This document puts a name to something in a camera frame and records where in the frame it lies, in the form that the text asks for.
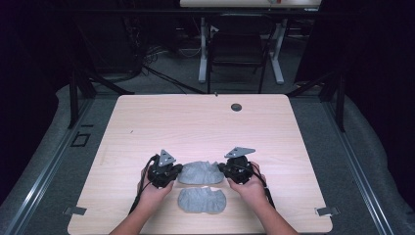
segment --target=tabletop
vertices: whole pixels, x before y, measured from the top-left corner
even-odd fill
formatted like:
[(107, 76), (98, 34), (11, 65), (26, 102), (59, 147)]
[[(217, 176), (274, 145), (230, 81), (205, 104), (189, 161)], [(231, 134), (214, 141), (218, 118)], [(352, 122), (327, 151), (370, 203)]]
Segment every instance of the tabletop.
[(231, 8), (317, 8), (321, 0), (180, 0), (181, 7)]
[[(240, 111), (231, 106), (239, 104)], [(108, 234), (128, 214), (140, 171), (161, 149), (176, 164), (226, 163), (234, 147), (255, 149), (247, 155), (266, 175), (276, 210), (298, 232), (329, 232), (331, 218), (316, 208), (325, 202), (285, 95), (135, 95), (121, 96), (91, 166), (74, 214), (70, 234)], [(183, 188), (174, 182), (144, 234), (263, 233), (254, 213), (226, 180), (208, 185), (226, 196), (223, 212), (188, 213), (178, 207)]]

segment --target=chair leg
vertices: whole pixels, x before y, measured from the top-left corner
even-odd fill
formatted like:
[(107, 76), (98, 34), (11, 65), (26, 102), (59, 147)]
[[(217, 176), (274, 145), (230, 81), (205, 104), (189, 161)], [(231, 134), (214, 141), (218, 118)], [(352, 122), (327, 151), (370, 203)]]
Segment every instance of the chair leg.
[(264, 66), (262, 67), (262, 72), (261, 72), (261, 74), (260, 74), (258, 94), (260, 94), (260, 93), (262, 92), (262, 83), (263, 83), (263, 78), (264, 78), (264, 76), (265, 76), (265, 68), (266, 68), (266, 65), (264, 65)]
[(211, 65), (209, 60), (207, 59), (207, 94), (210, 94), (210, 72), (211, 72)]

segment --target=crumpled cloth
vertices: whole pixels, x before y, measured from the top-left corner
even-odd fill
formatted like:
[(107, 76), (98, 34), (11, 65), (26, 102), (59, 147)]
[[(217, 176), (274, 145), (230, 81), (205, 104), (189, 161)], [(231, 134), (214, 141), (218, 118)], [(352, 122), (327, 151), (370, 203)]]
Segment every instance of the crumpled cloth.
[(222, 182), (224, 175), (219, 171), (217, 162), (194, 162), (183, 165), (178, 181), (184, 184), (216, 184)]
[(226, 197), (221, 190), (184, 188), (178, 198), (179, 207), (185, 212), (220, 213), (226, 208)]

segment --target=forearm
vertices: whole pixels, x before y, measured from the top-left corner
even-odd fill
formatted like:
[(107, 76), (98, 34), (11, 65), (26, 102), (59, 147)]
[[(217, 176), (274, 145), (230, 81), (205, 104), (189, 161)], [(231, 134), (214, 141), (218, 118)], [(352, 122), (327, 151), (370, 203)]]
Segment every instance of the forearm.
[(129, 214), (122, 223), (117, 226), (112, 235), (122, 234), (122, 235), (137, 235), (140, 233), (144, 224), (151, 217), (151, 215), (156, 211), (156, 207), (151, 204), (138, 204), (137, 208)]
[(262, 223), (267, 235), (291, 235), (297, 231), (278, 213), (268, 202), (260, 202), (258, 205), (250, 205), (254, 213)]

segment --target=black hole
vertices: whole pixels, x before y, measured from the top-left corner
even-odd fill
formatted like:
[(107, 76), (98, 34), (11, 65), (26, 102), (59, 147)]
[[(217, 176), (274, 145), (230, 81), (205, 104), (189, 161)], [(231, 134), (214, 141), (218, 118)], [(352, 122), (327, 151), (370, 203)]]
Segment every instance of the black hole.
[(231, 109), (235, 112), (239, 112), (242, 110), (242, 106), (240, 104), (233, 104), (231, 105)]

